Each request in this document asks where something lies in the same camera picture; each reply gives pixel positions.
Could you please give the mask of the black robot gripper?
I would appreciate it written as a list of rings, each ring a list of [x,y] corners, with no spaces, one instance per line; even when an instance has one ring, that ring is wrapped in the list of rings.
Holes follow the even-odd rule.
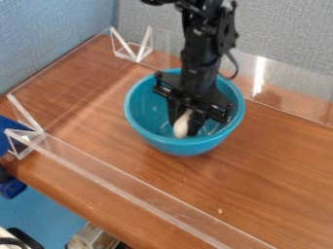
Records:
[[[189,119],[189,136],[196,136],[208,119],[228,124],[234,104],[217,87],[217,83],[205,94],[193,94],[181,86],[181,75],[158,71],[154,74],[154,93],[166,98],[169,123],[174,125],[186,109],[196,110]]]

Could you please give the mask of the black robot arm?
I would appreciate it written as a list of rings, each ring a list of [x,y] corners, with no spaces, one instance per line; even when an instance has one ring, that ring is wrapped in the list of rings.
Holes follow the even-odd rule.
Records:
[[[228,124],[233,103],[217,87],[221,59],[230,57],[240,34],[236,0],[141,0],[172,4],[182,13],[185,46],[181,72],[156,73],[154,92],[166,98],[168,118],[178,138],[198,134],[208,120]]]

